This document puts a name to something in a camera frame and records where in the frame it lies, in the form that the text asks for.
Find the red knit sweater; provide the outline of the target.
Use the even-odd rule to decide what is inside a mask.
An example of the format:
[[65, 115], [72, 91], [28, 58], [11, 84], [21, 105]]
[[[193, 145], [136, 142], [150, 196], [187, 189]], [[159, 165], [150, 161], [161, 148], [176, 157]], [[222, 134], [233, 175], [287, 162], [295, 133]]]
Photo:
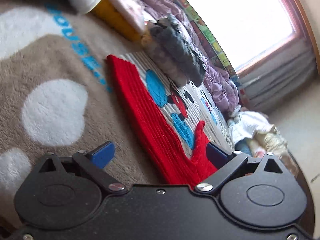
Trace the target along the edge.
[[126, 118], [165, 182], [195, 187], [215, 173], [217, 168], [206, 156], [209, 140], [204, 133], [205, 122], [200, 121], [195, 128], [195, 146], [188, 158], [177, 133], [147, 91], [135, 65], [114, 55], [108, 55], [105, 61]]

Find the folded grey blue clothes pile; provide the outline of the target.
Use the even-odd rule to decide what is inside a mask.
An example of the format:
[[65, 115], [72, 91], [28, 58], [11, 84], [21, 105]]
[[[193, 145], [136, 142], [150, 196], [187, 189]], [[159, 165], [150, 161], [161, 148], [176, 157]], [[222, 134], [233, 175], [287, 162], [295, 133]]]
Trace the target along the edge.
[[193, 44], [182, 23], [172, 14], [147, 22], [142, 46], [148, 56], [177, 87], [189, 82], [199, 87], [208, 63]]

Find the stacked quilts pile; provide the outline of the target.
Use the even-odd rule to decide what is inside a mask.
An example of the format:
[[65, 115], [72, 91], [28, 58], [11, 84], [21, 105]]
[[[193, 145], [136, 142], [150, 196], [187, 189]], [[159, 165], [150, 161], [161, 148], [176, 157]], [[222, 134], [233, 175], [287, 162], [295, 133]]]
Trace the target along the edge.
[[289, 154], [287, 141], [266, 115], [238, 106], [229, 113], [227, 124], [235, 150], [255, 158], [273, 153], [295, 177], [298, 176], [299, 168]]

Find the Mickey Mouse plush blanket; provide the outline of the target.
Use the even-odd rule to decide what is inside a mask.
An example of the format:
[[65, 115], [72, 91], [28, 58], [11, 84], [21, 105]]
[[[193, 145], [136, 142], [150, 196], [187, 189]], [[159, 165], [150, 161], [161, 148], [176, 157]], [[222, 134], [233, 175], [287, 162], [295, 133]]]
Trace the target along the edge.
[[111, 90], [110, 54], [132, 62], [141, 78], [153, 70], [170, 88], [139, 46], [95, 17], [1, 0], [1, 226], [20, 227], [14, 195], [48, 152], [69, 156], [112, 141], [108, 174], [127, 186], [163, 183]]

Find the purple quilt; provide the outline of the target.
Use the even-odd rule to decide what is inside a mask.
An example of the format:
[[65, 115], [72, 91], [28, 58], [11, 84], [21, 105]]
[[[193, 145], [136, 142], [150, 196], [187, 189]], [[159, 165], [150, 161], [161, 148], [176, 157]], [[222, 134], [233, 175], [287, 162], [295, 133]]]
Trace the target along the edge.
[[139, 0], [153, 19], [147, 23], [142, 46], [175, 83], [205, 85], [222, 112], [240, 109], [238, 89], [229, 74], [214, 66], [181, 7], [170, 0]]

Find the grey curtain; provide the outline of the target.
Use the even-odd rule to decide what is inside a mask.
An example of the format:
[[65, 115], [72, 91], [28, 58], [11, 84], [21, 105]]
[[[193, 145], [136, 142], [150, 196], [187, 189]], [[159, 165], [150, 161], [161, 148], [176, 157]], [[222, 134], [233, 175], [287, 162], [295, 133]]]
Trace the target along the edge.
[[316, 76], [316, 55], [309, 41], [300, 38], [240, 79], [244, 105], [268, 112]]

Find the colourful alphabet foam border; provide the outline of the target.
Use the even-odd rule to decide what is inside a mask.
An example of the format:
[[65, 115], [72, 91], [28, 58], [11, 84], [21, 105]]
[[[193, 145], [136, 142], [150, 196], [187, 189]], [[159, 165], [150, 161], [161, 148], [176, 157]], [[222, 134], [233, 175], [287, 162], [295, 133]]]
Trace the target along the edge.
[[205, 24], [204, 20], [199, 16], [199, 14], [187, 0], [175, 0], [175, 3], [183, 9], [185, 14], [189, 18], [189, 21], [193, 26], [193, 29], [195, 30], [195, 33], [197, 34], [201, 45], [207, 53], [208, 59], [210, 59], [212, 64], [222, 68], [228, 73], [229, 77], [238, 89], [240, 102], [247, 107], [249, 101], [245, 89], [241, 84], [240, 79], [235, 69], [231, 65], [227, 55], [223, 51], [222, 47], [208, 28], [208, 26]]

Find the yellow pink folded bedding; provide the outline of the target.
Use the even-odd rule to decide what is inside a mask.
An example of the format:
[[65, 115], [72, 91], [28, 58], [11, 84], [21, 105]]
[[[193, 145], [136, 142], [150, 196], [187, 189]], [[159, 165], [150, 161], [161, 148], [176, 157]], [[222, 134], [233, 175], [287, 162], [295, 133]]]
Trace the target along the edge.
[[127, 40], [139, 42], [146, 32], [143, 11], [137, 0], [101, 0], [91, 13]]

